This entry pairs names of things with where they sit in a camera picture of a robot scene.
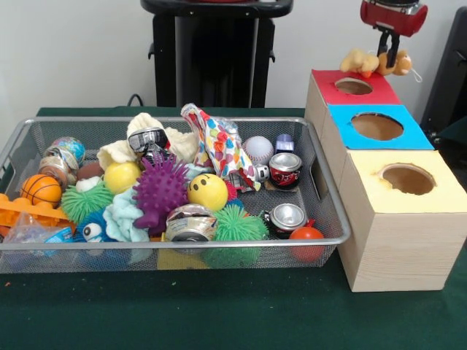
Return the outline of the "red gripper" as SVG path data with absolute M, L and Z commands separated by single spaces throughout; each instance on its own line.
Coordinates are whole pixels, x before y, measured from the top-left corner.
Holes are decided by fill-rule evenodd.
M 387 68 L 393 68 L 398 53 L 400 36 L 411 37 L 423 26 L 428 15 L 428 6 L 420 1 L 362 1 L 360 18 L 381 31 L 377 54 L 387 52 Z M 391 47 L 387 50 L 387 40 Z

